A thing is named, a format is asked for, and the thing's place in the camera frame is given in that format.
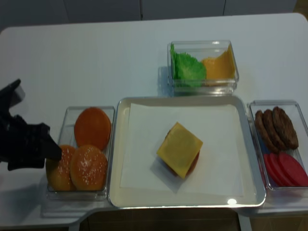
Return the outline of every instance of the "tomato slice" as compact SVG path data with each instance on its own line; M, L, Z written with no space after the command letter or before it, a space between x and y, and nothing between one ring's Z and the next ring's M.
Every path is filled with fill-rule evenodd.
M265 167L266 170L269 174L269 176L273 179L273 181L278 185L278 186L283 186L283 183L280 181L280 179L276 176L275 172L273 171L272 167L270 166L270 156L269 154L264 154L264 162L265 162Z
M292 156L280 153L278 163L288 179L296 186L308 186L308 176L302 166Z
M269 154L269 165L273 169L275 175L282 182L283 186L295 186L294 183L285 175L284 171L280 168L278 164L278 156L274 153Z

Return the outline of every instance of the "green lettuce leaf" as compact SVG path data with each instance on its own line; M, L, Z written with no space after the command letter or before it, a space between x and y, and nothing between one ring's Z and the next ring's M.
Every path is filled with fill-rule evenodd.
M196 58L187 53L176 53L174 45L170 49L172 59L172 72L174 79L203 80L206 78L206 68ZM199 87L201 83L185 83L185 86Z

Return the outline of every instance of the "cheese slice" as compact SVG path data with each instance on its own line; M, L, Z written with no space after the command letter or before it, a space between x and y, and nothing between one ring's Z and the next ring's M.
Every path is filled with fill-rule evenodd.
M157 155L184 179L202 145L201 140L177 122L167 134Z

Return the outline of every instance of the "white table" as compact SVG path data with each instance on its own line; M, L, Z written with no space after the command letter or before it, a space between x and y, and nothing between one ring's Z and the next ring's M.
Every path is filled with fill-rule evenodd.
M0 88L20 78L26 98L11 113L50 125L57 140L68 106L116 107L124 97L164 95L167 44L212 39L231 40L240 75L235 94L245 103L294 99L308 121L308 23L299 14L9 28L0 34ZM43 217L44 169L6 167L0 164L1 228L67 226L86 210L111 209L106 202L66 203L58 206L84 209ZM308 211L308 199L275 204L267 198L253 213L298 209Z

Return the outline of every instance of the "robotic hand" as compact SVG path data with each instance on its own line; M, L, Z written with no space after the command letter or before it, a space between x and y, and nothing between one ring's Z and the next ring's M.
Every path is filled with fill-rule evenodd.
M45 158L60 161L61 148L53 141L46 124L27 124L19 115L11 116L9 109L19 103L24 92L18 79L0 90L0 162L8 170L43 168Z

